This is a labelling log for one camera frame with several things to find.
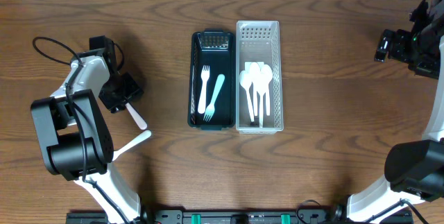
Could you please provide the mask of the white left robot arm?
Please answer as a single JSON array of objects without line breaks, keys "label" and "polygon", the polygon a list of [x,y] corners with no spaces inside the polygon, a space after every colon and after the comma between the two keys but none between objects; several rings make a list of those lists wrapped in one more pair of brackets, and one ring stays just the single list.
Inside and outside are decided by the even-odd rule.
[{"label": "white left robot arm", "polygon": [[[106,54],[84,53],[69,66],[64,83],[31,104],[46,169],[90,193],[105,211],[106,223],[149,223],[141,198],[114,165],[118,156],[151,136],[130,103],[131,77],[120,74],[120,64]],[[115,150],[99,101],[111,112],[128,110],[142,133]]]}]

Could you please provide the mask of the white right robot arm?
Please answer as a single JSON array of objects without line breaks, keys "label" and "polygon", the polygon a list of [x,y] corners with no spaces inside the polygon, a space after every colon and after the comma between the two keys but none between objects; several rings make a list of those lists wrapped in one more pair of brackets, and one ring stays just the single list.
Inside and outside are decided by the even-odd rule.
[{"label": "white right robot arm", "polygon": [[383,176],[348,198],[347,219],[381,223],[406,207],[443,197],[443,37],[439,38],[438,56],[436,96],[422,140],[392,147]]}]

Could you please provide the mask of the pale green plastic fork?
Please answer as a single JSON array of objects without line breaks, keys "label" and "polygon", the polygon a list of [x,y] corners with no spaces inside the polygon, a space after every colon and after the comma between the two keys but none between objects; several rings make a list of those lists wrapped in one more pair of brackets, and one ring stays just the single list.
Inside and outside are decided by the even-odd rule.
[{"label": "pale green plastic fork", "polygon": [[204,121],[209,122],[212,117],[214,116],[215,113],[215,103],[217,100],[217,97],[219,95],[219,92],[221,91],[221,88],[223,86],[223,83],[225,81],[225,76],[223,74],[219,74],[217,79],[216,79],[216,83],[214,86],[214,91],[212,94],[212,98],[210,101],[210,104],[207,106],[205,113],[204,113]]}]

